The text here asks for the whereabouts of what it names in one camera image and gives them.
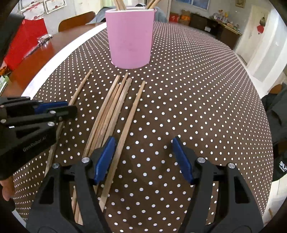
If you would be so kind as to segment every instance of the person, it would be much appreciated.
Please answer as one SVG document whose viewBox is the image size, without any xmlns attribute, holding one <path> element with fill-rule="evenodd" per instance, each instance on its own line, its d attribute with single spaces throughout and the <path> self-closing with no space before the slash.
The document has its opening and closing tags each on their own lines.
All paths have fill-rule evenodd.
<svg viewBox="0 0 287 233">
<path fill-rule="evenodd" d="M 9 201 L 10 198 L 13 198 L 13 196 L 15 194 L 13 176 L 10 176 L 6 180 L 1 180 L 0 185 L 3 187 L 2 196 L 3 196 L 4 200 Z"/>
</svg>

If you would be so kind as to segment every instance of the chair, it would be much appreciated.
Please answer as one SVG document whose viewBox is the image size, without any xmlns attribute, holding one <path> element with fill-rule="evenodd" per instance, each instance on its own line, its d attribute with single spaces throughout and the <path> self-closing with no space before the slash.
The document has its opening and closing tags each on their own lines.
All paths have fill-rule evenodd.
<svg viewBox="0 0 287 233">
<path fill-rule="evenodd" d="M 91 11 L 91 12 L 87 12 L 87 13 L 63 20 L 59 24 L 58 31 L 63 32 L 71 28 L 85 25 L 88 22 L 90 22 L 95 16 L 96 16 L 95 12 Z"/>
</svg>

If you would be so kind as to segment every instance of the brown tablecloth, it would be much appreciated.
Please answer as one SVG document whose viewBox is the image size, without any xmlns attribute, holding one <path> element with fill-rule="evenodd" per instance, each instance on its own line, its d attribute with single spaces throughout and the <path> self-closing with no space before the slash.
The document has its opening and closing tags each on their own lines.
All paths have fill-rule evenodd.
<svg viewBox="0 0 287 233">
<path fill-rule="evenodd" d="M 66 122 L 55 153 L 54 161 L 62 165 L 81 159 L 115 76 L 127 71 L 112 65 L 106 30 L 72 52 L 34 97 L 69 101 L 90 68 L 93 74 L 76 102 L 78 116 Z M 235 54 L 206 33 L 155 23 L 150 63 L 128 72 L 133 82 L 114 132 L 117 139 L 142 80 L 146 85 L 106 204 L 112 231 L 179 229 L 193 187 L 172 154 L 171 140 L 177 135 L 214 164 L 235 163 L 263 213 L 272 180 L 271 135 L 261 100 Z M 17 210 L 25 219 L 47 157 L 48 150 L 14 176 Z M 217 187 L 214 183 L 207 224 L 216 210 Z"/>
</svg>

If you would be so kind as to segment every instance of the red box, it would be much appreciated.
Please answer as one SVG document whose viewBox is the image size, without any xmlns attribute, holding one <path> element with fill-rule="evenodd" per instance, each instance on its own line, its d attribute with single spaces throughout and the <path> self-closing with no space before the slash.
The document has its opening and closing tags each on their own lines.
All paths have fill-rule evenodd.
<svg viewBox="0 0 287 233">
<path fill-rule="evenodd" d="M 175 23 L 178 23 L 179 22 L 179 14 L 176 14 L 176 13 L 170 13 L 169 14 L 169 22 L 175 22 Z"/>
</svg>

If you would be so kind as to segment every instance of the door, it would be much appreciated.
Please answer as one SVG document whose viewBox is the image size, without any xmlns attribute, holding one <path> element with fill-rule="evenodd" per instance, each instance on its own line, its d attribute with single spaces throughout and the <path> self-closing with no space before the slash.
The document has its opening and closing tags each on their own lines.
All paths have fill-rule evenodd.
<svg viewBox="0 0 287 233">
<path fill-rule="evenodd" d="M 269 11 L 264 8 L 258 6 L 252 6 L 251 8 L 249 21 L 244 31 L 244 34 L 246 33 L 246 35 L 242 38 L 243 41 L 241 41 L 243 46 L 240 51 L 237 52 L 247 64 L 253 53 L 257 50 L 263 37 L 268 14 Z"/>
</svg>

